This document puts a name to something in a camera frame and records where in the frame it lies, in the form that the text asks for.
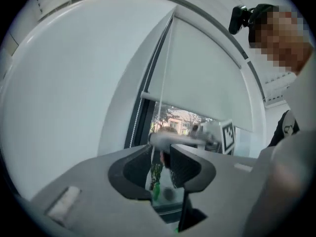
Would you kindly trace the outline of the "white roller blind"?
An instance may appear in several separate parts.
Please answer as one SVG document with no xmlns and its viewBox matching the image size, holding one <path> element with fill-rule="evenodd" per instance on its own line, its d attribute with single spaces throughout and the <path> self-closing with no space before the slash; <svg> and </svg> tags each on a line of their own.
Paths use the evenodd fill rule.
<svg viewBox="0 0 316 237">
<path fill-rule="evenodd" d="M 178 18 L 160 51 L 146 99 L 253 131 L 246 83 L 238 65 L 211 38 Z"/>
</svg>

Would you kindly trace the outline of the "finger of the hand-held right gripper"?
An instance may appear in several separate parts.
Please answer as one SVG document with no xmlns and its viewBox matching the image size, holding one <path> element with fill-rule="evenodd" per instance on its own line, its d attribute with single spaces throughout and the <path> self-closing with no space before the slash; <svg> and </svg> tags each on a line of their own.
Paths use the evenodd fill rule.
<svg viewBox="0 0 316 237">
<path fill-rule="evenodd" d="M 168 131 L 153 132 L 149 135 L 149 144 L 157 150 L 170 150 L 173 144 L 186 146 L 205 146 L 204 140 L 195 139 L 190 136 L 180 135 Z"/>
</svg>

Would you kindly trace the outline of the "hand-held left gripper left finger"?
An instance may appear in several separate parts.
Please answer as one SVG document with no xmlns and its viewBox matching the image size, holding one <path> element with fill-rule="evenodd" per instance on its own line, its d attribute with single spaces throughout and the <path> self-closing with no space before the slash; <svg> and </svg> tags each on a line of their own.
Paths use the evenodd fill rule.
<svg viewBox="0 0 316 237">
<path fill-rule="evenodd" d="M 75 165 L 32 199 L 37 223 L 52 237 L 170 237 L 151 194 L 134 184 L 150 160 L 146 145 Z"/>
</svg>

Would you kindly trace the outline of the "dark grey round object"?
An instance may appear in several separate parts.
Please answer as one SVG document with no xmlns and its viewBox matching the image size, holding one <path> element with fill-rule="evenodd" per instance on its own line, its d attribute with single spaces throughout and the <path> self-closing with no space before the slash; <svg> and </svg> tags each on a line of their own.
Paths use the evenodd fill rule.
<svg viewBox="0 0 316 237">
<path fill-rule="evenodd" d="M 168 202 L 172 202 L 176 198 L 175 190 L 171 187 L 164 188 L 162 194 L 164 199 Z"/>
</svg>

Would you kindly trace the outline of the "person's black shirt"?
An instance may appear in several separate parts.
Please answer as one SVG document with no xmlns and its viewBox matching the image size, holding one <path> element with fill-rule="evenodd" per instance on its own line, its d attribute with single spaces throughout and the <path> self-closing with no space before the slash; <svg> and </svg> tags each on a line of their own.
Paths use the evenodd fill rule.
<svg viewBox="0 0 316 237">
<path fill-rule="evenodd" d="M 294 135 L 298 131 L 300 131 L 300 128 L 292 111 L 288 110 L 284 112 L 277 123 L 277 127 L 268 147 L 276 146 L 282 139 Z"/>
</svg>

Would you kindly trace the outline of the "dark window frame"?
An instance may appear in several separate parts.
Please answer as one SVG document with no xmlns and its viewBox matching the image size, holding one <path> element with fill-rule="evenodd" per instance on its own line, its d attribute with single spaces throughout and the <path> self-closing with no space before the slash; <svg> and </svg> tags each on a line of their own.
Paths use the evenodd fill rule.
<svg viewBox="0 0 316 237">
<path fill-rule="evenodd" d="M 134 146 L 141 145 L 144 140 L 142 139 L 143 134 L 150 127 L 150 120 L 152 118 L 152 112 L 154 110 L 155 104 L 152 100 L 142 98 L 142 93 L 147 92 L 149 84 L 158 61 L 162 46 L 165 42 L 167 34 L 172 26 L 173 18 L 170 18 L 165 29 L 163 30 L 158 43 L 156 44 L 153 54 L 148 62 L 145 69 L 145 74 L 141 80 L 141 84 L 137 93 L 135 104 L 132 110 L 124 148 L 131 148 Z"/>
</svg>

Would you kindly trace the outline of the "green bottle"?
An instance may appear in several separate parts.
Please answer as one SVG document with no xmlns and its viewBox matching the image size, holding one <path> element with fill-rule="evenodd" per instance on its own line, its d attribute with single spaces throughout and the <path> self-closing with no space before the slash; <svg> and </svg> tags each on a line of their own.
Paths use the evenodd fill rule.
<svg viewBox="0 0 316 237">
<path fill-rule="evenodd" d="M 152 190 L 153 200 L 156 201 L 159 198 L 159 195 L 160 195 L 160 182 L 156 182 Z"/>
</svg>

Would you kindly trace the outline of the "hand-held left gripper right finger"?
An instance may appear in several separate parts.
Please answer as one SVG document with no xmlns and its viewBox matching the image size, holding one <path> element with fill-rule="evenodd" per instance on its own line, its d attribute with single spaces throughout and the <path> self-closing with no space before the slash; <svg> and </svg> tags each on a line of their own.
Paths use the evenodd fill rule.
<svg viewBox="0 0 316 237">
<path fill-rule="evenodd" d="M 171 145 L 171 169 L 185 189 L 179 237 L 242 237 L 251 205 L 243 194 L 256 159 Z"/>
</svg>

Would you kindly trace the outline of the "person's right forearm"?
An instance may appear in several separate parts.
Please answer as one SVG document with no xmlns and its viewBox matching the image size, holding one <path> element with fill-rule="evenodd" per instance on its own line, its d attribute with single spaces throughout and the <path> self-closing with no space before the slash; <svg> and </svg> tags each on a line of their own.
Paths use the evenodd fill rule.
<svg viewBox="0 0 316 237">
<path fill-rule="evenodd" d="M 271 164 L 242 237 L 268 237 L 297 207 L 316 172 L 316 130 L 300 131 L 280 141 Z"/>
</svg>

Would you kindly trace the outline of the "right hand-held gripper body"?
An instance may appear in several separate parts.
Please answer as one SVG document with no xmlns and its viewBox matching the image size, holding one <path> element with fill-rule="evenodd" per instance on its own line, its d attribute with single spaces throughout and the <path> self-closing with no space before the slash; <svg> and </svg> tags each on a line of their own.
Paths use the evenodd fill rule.
<svg viewBox="0 0 316 237">
<path fill-rule="evenodd" d="M 198 138 L 206 141 L 205 149 L 224 155 L 231 155 L 235 147 L 235 128 L 231 119 L 212 120 L 198 125 Z"/>
</svg>

